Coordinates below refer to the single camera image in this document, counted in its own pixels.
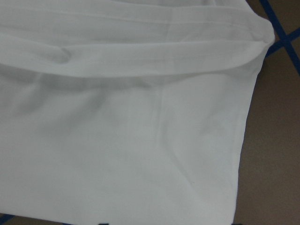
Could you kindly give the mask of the white long-sleeve text shirt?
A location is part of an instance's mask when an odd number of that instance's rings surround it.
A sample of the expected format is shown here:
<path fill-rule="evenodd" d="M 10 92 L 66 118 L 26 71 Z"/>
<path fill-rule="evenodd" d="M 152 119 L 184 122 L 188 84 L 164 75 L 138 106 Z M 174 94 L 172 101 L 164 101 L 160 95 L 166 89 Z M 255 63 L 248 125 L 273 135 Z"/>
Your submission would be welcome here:
<path fill-rule="evenodd" d="M 231 224 L 274 40 L 244 0 L 1 1 L 1 213 Z"/>

